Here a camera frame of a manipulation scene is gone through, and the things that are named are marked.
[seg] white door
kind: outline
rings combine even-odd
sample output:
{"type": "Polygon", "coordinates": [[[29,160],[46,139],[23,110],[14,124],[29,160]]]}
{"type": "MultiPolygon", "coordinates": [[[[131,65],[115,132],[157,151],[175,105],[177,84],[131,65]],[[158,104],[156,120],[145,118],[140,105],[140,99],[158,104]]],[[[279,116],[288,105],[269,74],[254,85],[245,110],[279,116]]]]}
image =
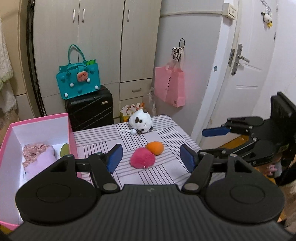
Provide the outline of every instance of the white door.
{"type": "MultiPolygon", "coordinates": [[[[59,96],[56,74],[68,64],[68,48],[77,44],[79,0],[36,0],[33,19],[34,55],[42,98],[59,96]]],[[[71,62],[78,62],[72,51],[71,62]]]]}
{"type": "Polygon", "coordinates": [[[161,0],[125,2],[121,82],[152,78],[160,5],[161,0]]]}
{"type": "Polygon", "coordinates": [[[124,0],[80,0],[78,45],[86,60],[96,59],[102,85],[120,81],[123,7],[124,0]]]}
{"type": "MultiPolygon", "coordinates": [[[[265,12],[266,9],[260,0],[240,0],[242,19],[238,44],[242,44],[241,55],[249,59],[250,63],[240,60],[236,74],[234,76],[230,74],[224,79],[208,128],[221,126],[228,117],[252,114],[266,80],[274,51],[276,0],[266,0],[266,2],[271,8],[273,18],[273,27],[270,29],[263,22],[261,12],[265,12]]],[[[203,137],[200,146],[203,149],[216,148],[237,136],[228,133],[225,136],[203,137]]]]}

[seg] silver bolt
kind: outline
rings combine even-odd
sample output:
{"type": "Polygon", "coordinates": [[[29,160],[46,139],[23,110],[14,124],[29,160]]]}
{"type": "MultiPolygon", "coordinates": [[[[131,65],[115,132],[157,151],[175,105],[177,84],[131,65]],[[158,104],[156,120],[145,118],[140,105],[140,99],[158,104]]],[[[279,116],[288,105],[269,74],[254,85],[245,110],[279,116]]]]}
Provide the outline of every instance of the silver bolt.
{"type": "Polygon", "coordinates": [[[117,189],[117,184],[115,183],[105,183],[103,185],[103,189],[106,190],[106,191],[114,191],[117,189]]]}
{"type": "Polygon", "coordinates": [[[184,185],[184,188],[188,191],[196,191],[199,186],[196,183],[186,183],[184,185]]]}

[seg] black suitcase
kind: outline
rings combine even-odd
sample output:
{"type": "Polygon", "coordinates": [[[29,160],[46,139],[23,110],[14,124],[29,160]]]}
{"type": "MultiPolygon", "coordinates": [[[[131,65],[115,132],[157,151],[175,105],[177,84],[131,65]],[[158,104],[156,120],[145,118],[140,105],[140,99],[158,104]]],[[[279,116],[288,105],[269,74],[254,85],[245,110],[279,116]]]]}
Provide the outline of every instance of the black suitcase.
{"type": "Polygon", "coordinates": [[[87,130],[113,124],[113,99],[101,85],[98,91],[65,101],[73,131],[87,130]]]}

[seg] teal handbag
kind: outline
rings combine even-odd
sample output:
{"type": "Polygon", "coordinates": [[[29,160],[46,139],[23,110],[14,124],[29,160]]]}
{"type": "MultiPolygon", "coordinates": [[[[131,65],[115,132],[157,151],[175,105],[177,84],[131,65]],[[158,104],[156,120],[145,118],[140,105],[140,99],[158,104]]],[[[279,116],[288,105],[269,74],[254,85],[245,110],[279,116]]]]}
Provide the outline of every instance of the teal handbag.
{"type": "Polygon", "coordinates": [[[97,91],[101,88],[99,66],[96,60],[85,60],[82,51],[72,44],[68,50],[68,65],[60,66],[56,75],[59,91],[63,99],[70,99],[80,95],[97,91]],[[77,48],[83,58],[82,63],[71,64],[71,47],[77,48]]]}

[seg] pink furry toy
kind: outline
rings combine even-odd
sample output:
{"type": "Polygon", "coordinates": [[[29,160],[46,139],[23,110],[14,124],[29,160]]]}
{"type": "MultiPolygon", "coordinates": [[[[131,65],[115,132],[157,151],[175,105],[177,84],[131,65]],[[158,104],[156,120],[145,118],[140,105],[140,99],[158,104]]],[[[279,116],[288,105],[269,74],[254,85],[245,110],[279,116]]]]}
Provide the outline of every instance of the pink furry toy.
{"type": "Polygon", "coordinates": [[[140,147],[136,149],[131,157],[131,166],[133,166],[134,168],[146,169],[153,166],[154,163],[154,154],[145,147],[140,147]]]}

